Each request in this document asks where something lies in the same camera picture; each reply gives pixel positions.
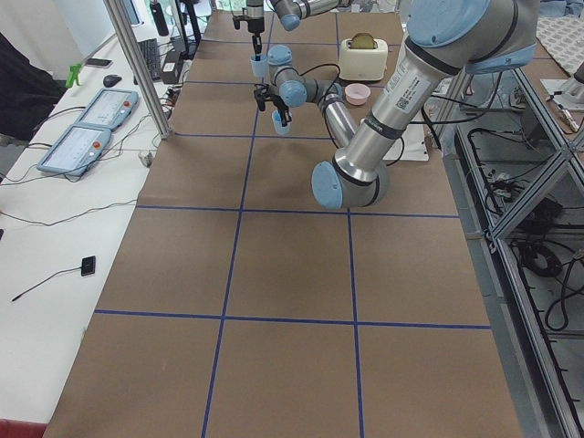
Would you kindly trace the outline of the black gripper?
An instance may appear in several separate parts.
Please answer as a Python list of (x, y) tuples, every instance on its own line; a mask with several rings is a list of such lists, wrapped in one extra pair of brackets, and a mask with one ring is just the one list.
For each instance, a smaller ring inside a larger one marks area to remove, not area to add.
[(273, 86), (269, 84), (255, 83), (253, 95), (257, 108), (260, 112), (264, 112), (266, 110), (267, 102), (271, 102), (277, 109), (281, 126), (287, 127), (291, 123), (292, 119), (288, 105), (275, 92)]
[(252, 35), (254, 61), (259, 61), (263, 53), (261, 34), (265, 31), (264, 1), (246, 0), (242, 13), (232, 16), (236, 30), (241, 28), (243, 22), (247, 23), (247, 30)]

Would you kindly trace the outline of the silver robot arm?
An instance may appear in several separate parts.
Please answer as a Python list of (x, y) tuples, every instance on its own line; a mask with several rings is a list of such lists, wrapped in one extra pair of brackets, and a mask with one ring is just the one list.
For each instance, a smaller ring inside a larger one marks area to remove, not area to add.
[[(265, 32), (264, 1), (248, 0), (239, 15), (232, 14), (234, 28), (238, 30), (242, 23), (247, 24), (247, 31), (252, 35), (254, 55), (259, 61), (262, 55), (262, 34)], [(318, 16), (339, 7), (350, 7), (350, 0), (271, 0), (268, 2), (273, 12), (286, 31), (297, 28), (301, 20)]]
[(523, 67), (535, 55), (538, 1), (415, 1), (401, 44), (404, 57), (362, 123), (348, 114), (331, 80), (306, 78), (292, 65), (286, 46), (267, 53), (269, 77), (255, 85), (260, 110), (275, 104), (282, 125), (289, 110), (318, 106), (339, 148), (316, 165), (312, 193), (324, 208), (366, 207), (389, 185), (383, 161), (439, 83), (461, 70), (471, 75)]

